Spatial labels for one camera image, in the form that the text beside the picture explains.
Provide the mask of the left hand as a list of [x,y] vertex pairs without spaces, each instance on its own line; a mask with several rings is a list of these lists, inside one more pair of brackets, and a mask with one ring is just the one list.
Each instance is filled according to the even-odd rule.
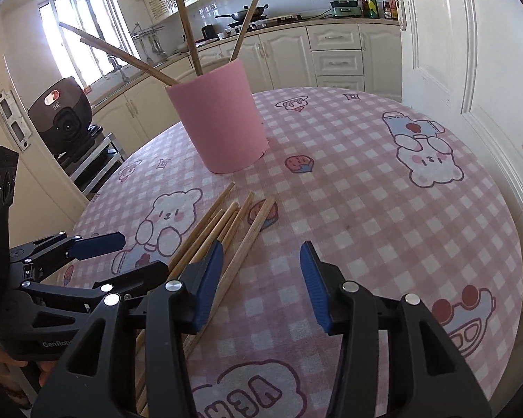
[[37,391],[50,378],[55,361],[41,361],[37,374],[30,372],[27,361],[17,361],[0,346],[0,389],[26,415],[37,399]]

